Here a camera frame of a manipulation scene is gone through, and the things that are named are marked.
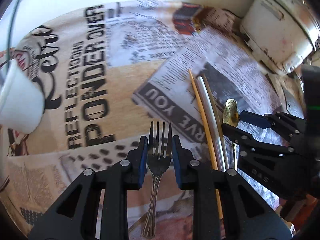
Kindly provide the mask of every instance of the gold spoon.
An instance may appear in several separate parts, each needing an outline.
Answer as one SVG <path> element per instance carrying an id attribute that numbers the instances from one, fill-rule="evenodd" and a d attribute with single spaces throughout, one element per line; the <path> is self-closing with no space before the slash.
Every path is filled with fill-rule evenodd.
<path id="1" fill-rule="evenodd" d="M 239 114 L 237 108 L 237 101 L 234 99 L 228 99 L 226 106 L 223 110 L 222 122 L 225 122 L 233 127 L 237 127 L 239 123 Z M 233 168 L 237 170 L 237 155 L 236 155 L 236 144 L 232 143 L 233 149 Z"/>

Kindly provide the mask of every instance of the silver fork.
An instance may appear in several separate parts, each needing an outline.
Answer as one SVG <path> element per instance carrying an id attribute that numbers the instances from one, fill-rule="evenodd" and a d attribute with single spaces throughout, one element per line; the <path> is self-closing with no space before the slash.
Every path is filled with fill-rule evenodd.
<path id="1" fill-rule="evenodd" d="M 147 214 L 146 223 L 142 230 L 142 236 L 148 239 L 156 235 L 156 200 L 159 182 L 162 175 L 170 166 L 172 151 L 172 131 L 169 124 L 167 150 L 164 154 L 164 122 L 162 128 L 161 152 L 159 153 L 159 122 L 157 122 L 156 151 L 153 152 L 153 121 L 151 122 L 149 142 L 148 142 L 148 168 L 152 174 L 152 192 Z"/>

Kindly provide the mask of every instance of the screw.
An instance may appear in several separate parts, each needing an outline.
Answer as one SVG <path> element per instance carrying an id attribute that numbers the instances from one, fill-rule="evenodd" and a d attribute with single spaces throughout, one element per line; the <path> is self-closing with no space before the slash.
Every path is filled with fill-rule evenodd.
<path id="1" fill-rule="evenodd" d="M 191 165 L 191 166 L 196 167 L 196 166 L 199 166 L 199 164 L 200 164 L 200 162 L 199 162 L 198 160 L 191 160 L 191 161 L 190 161 L 190 165 Z"/>
<path id="2" fill-rule="evenodd" d="M 92 170 L 92 169 L 85 169 L 85 170 L 83 171 L 83 174 L 84 174 L 85 176 L 90 176 L 92 173 L 93 173 L 93 170 Z"/>
<path id="3" fill-rule="evenodd" d="M 234 170 L 234 169 L 228 169 L 228 170 L 227 170 L 227 173 L 228 173 L 230 176 L 236 176 L 236 175 L 237 175 L 237 172 L 236 172 L 236 170 Z"/>
<path id="4" fill-rule="evenodd" d="M 240 152 L 240 155 L 241 155 L 242 157 L 246 157 L 248 154 L 247 154 L 246 151 L 241 151 L 241 152 Z"/>
<path id="5" fill-rule="evenodd" d="M 129 160 L 122 160 L 120 161 L 120 165 L 121 166 L 128 166 L 130 164 L 130 161 Z"/>

